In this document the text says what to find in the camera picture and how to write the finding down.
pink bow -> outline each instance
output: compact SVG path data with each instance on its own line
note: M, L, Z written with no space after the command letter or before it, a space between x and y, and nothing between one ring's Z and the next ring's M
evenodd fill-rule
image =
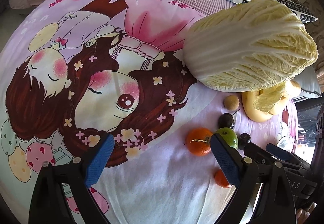
M59 42L64 46L67 43L67 39L61 39L60 37L57 37L54 42Z

pink balloon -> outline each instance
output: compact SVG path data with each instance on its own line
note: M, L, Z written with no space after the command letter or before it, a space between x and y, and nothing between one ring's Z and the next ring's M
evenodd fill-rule
M55 165L51 146L39 142L34 142L27 147L26 161L28 166L37 173L40 172L45 161L51 162L53 166Z
M89 189L89 191L91 192L91 195L95 199L95 201L98 204L101 211L105 214L109 209L107 200L97 190L95 190L93 187L91 187ZM77 213L77 214L80 214L79 209L77 207L77 204L76 204L76 202L74 200L74 197L66 198L66 200L67 200L67 203L69 205L70 210Z

mandarin orange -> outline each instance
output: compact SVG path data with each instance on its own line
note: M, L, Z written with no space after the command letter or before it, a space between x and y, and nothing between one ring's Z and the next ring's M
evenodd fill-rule
M196 128L189 132L186 137L188 150L196 156L205 156L210 153L209 140L213 133L207 128Z

blue gripper pad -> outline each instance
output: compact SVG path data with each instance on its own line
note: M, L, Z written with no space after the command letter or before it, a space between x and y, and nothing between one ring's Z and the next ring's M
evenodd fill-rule
M210 148L226 176L227 181L238 188L240 184L239 167L235 164L231 155L215 135L212 135L210 138Z
M98 153L86 169L84 184L87 188L98 182L98 179L105 168L105 165L111 156L115 147L115 140L112 134L108 135L105 142L101 145Z
M282 161L289 161L291 154L273 144L267 144L265 150Z

orange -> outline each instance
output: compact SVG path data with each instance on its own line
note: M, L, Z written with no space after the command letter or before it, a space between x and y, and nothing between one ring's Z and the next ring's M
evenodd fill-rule
M232 185L227 181L226 176L224 175L223 171L219 169L216 174L215 174L215 182L217 185L224 187L224 188L229 188Z
M189 132L186 137L188 150L196 156L205 156L210 153L210 137L213 135L207 128L196 128Z

